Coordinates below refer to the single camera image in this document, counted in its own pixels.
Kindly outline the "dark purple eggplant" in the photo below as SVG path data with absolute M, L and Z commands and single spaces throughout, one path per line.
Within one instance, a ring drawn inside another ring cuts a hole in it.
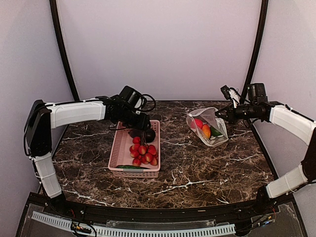
M 128 134 L 130 135 L 131 138 L 135 138 L 135 137 L 145 138 L 145 141 L 147 143 L 153 142 L 156 138 L 156 132 L 151 128 L 147 129 L 146 131 L 132 129 L 128 132 Z

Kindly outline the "clear zip top bag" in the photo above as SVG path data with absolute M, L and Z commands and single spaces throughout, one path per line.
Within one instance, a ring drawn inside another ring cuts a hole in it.
M 229 139 L 224 120 L 215 115 L 217 111 L 214 107 L 196 109 L 186 117 L 191 131 L 209 147 L 217 147 Z

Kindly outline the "green avocado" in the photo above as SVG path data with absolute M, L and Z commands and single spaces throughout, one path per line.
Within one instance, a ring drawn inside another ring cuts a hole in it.
M 211 130 L 211 136 L 217 137 L 217 136 L 222 135 L 222 133 L 218 131 L 217 129 L 215 129 L 213 126 L 210 127 L 210 130 Z

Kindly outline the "red orange mango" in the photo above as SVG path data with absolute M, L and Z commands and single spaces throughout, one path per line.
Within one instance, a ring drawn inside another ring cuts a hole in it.
M 204 124 L 201 129 L 202 129 L 204 135 L 206 136 L 206 138 L 210 139 L 210 137 L 211 137 L 210 126 L 208 124 Z

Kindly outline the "red tomato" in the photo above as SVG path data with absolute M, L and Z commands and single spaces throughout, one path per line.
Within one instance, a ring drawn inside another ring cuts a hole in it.
M 202 127 L 203 127 L 203 122 L 202 122 L 200 119 L 197 119 L 197 118 L 195 118 L 194 121 L 195 121 L 197 127 L 199 127 L 200 129 L 202 129 Z

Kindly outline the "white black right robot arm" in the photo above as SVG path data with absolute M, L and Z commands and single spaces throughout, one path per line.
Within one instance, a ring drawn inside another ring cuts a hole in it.
M 263 83 L 246 86 L 246 95 L 224 85 L 221 92 L 229 105 L 216 116 L 229 124 L 241 121 L 258 133 L 277 178 L 261 186 L 252 204 L 256 214 L 270 209 L 281 196 L 316 185 L 316 120 L 286 103 L 271 101 Z

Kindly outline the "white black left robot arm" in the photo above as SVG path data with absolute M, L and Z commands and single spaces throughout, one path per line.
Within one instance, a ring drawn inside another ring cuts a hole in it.
M 146 131 L 151 127 L 145 109 L 149 94 L 142 94 L 126 85 L 119 94 L 96 96 L 72 102 L 47 103 L 36 100 L 24 126 L 23 149 L 32 161 L 36 178 L 43 187 L 48 206 L 59 215 L 66 215 L 70 205 L 59 183 L 53 164 L 52 131 L 59 127 L 86 121 L 108 120 L 125 128 Z

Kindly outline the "pink perforated plastic basket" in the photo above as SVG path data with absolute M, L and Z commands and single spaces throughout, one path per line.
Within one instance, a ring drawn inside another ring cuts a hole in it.
M 115 133 L 108 169 L 115 177 L 158 178 L 160 171 L 160 122 L 151 120 L 155 132 L 152 142 L 146 143 L 139 135 L 132 138 L 131 129 L 119 122 Z

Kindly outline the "green cucumber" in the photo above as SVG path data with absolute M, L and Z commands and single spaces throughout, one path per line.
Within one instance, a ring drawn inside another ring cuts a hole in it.
M 142 166 L 133 166 L 133 165 L 118 165 L 116 168 L 121 168 L 121 169 L 149 169 L 147 167 L 142 167 Z

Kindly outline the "black right corner post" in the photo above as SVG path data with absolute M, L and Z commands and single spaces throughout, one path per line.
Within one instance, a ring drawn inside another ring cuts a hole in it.
M 257 26 L 257 32 L 256 32 L 256 37 L 254 41 L 254 46 L 252 50 L 252 55 L 247 71 L 247 75 L 245 78 L 245 86 L 251 83 L 253 79 L 253 75 L 255 72 L 257 60 L 259 57 L 259 52 L 261 48 L 261 43 L 263 39 L 263 34 L 264 34 L 264 29 L 265 29 L 265 24 L 266 24 L 266 18 L 267 18 L 267 13 L 268 13 L 268 5 L 269 5 L 269 0 L 262 0 L 261 1 L 261 8 L 260 8 L 260 14 L 259 14 L 259 21 L 258 21 L 258 26 Z

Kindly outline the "black corner post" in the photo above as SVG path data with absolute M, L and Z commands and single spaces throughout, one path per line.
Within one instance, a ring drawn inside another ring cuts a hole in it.
M 247 71 L 247 75 L 245 78 L 245 86 L 251 83 L 253 79 L 253 75 L 255 72 L 257 60 L 259 57 L 259 52 L 261 48 L 261 43 L 263 39 L 263 34 L 264 34 L 264 29 L 265 29 L 265 24 L 266 24 L 266 18 L 267 18 L 267 13 L 268 13 L 268 5 L 269 5 L 269 0 L 262 0 L 261 1 L 261 8 L 260 8 L 260 14 L 259 14 L 259 21 L 258 21 L 258 26 L 257 26 L 257 32 L 256 32 L 256 37 L 254 41 L 254 46 L 252 50 L 252 55 Z
M 79 100 L 79 94 L 75 85 L 74 77 L 72 75 L 70 63 L 68 60 L 65 44 L 64 44 L 64 39 L 63 39 L 63 34 L 62 34 L 62 29 L 61 29 L 61 23 L 59 19 L 59 12 L 58 12 L 58 6 L 57 6 L 57 1 L 56 0 L 50 0 L 50 11 L 51 11 L 51 17 L 52 17 L 52 22 L 53 22 L 53 27 L 55 31 L 55 37 L 61 57 L 61 61 L 63 64 L 64 72 L 66 75 L 66 79 L 68 82 L 68 86 L 70 88 L 72 98 L 74 101 Z

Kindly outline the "black front rail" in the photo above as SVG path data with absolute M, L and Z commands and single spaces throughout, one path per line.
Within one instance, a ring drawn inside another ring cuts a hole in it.
M 256 212 L 259 207 L 256 201 L 246 201 L 242 203 L 208 206 L 198 208 L 182 209 L 137 209 L 105 207 L 99 205 L 84 204 L 65 200 L 61 197 L 57 201 L 51 201 L 44 195 L 30 193 L 25 204 L 28 207 L 34 204 L 42 208 L 45 212 L 65 216 L 75 221 L 82 221 L 88 224 L 105 224 L 107 221 L 127 221 L 127 222 L 146 222 L 146 223 L 171 223 L 204 221 L 214 219 L 217 223 L 230 222 L 236 223 L 238 230 L 246 230 L 253 226 L 252 217 L 273 213 L 273 208 L 278 211 L 277 205 L 286 203 L 293 198 L 281 197 L 275 205 L 271 203 L 261 212 Z

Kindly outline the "black left corner post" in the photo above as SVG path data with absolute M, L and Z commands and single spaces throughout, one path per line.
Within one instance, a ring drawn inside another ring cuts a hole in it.
M 75 85 L 74 77 L 72 75 L 70 63 L 68 60 L 65 44 L 64 44 L 64 39 L 63 39 L 63 34 L 62 34 L 62 29 L 61 29 L 61 23 L 59 19 L 59 12 L 58 12 L 58 6 L 57 6 L 57 1 L 56 0 L 50 0 L 50 11 L 51 11 L 51 17 L 52 17 L 52 22 L 53 22 L 53 27 L 55 31 L 55 37 L 61 57 L 61 61 L 63 64 L 64 72 L 66 75 L 66 79 L 68 82 L 68 86 L 70 88 L 72 98 L 74 101 L 79 100 L 79 94 Z

